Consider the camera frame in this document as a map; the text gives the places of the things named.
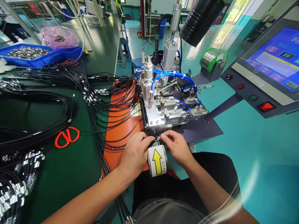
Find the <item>green workbench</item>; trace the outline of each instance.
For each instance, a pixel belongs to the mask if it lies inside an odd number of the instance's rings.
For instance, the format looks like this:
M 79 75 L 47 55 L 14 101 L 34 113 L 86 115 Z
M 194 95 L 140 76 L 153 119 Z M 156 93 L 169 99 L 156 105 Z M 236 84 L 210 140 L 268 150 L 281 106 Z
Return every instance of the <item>green workbench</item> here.
M 71 23 L 66 26 L 75 29 L 82 42 L 83 35 L 79 26 Z M 106 27 L 85 26 L 84 30 L 86 32 L 84 49 L 91 49 L 93 52 L 83 55 L 78 60 L 80 63 L 78 67 L 82 70 L 86 69 L 88 74 L 97 72 L 115 74 L 120 37 L 117 23 Z M 5 75 L 17 75 L 16 70 L 7 72 Z M 36 81 L 21 83 L 42 85 Z M 74 90 L 67 88 L 32 90 L 57 92 L 69 97 L 74 93 Z M 49 139 L 45 145 L 49 150 L 46 152 L 42 173 L 33 192 L 25 201 L 22 223 L 41 223 L 68 201 L 99 181 L 101 177 L 101 163 L 94 147 L 92 134 L 89 133 L 90 119 L 82 93 L 77 91 L 75 100 L 78 103 L 78 114 L 72 126 L 80 130 L 80 138 L 63 149 L 55 148 L 55 138 Z M 0 108 L 0 124 L 20 127 L 29 132 L 36 132 L 53 123 L 62 110 L 59 104 L 29 104 L 1 97 Z

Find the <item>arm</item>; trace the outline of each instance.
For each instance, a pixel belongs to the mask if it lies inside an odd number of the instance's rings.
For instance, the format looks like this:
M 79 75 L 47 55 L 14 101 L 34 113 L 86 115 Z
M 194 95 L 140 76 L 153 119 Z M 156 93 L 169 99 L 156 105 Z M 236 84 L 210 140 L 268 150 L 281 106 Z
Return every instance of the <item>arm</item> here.
M 147 147 L 153 140 L 154 137 L 147 137 L 144 132 L 135 133 L 128 141 L 121 163 L 115 170 L 68 202 L 43 224 L 93 223 L 142 172 L 147 162 Z
M 227 199 L 227 204 L 238 203 L 196 162 L 182 135 L 169 130 L 161 134 L 161 138 L 178 164 L 186 170 L 209 213 L 220 208 Z M 224 223 L 252 224 L 258 223 L 258 221 L 243 206 L 240 206 L 240 210 Z

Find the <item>red switch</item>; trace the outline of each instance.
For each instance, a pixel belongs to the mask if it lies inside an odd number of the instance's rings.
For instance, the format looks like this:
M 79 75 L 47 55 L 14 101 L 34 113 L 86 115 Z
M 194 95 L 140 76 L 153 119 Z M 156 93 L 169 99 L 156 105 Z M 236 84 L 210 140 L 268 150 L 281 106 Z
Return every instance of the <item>red switch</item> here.
M 238 89 L 243 89 L 243 88 L 244 88 L 244 84 L 239 84 L 239 85 L 237 86 L 237 88 L 238 88 Z
M 271 103 L 264 103 L 262 105 L 259 106 L 259 108 L 263 111 L 266 112 L 268 110 L 271 110 L 274 108 L 274 106 Z

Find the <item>screen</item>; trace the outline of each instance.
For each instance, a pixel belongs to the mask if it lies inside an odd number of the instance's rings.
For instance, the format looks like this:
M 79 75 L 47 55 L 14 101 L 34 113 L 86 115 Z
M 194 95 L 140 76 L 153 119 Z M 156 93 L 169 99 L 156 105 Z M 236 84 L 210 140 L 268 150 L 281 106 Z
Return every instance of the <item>screen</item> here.
M 290 91 L 299 90 L 299 30 L 283 28 L 246 63 Z

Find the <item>forearm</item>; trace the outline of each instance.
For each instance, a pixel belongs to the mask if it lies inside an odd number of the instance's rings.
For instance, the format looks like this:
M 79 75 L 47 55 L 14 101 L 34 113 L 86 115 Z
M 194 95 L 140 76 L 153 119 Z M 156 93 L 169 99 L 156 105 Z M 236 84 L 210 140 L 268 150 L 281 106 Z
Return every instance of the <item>forearm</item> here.
M 186 164 L 184 169 L 209 213 L 220 208 L 225 202 L 226 205 L 233 203 L 234 207 L 239 207 L 239 210 L 232 215 L 232 218 L 226 220 L 225 223 L 258 223 L 243 208 L 242 204 L 233 199 L 195 159 Z
M 116 168 L 108 176 L 56 211 L 43 224 L 93 223 L 131 182 Z

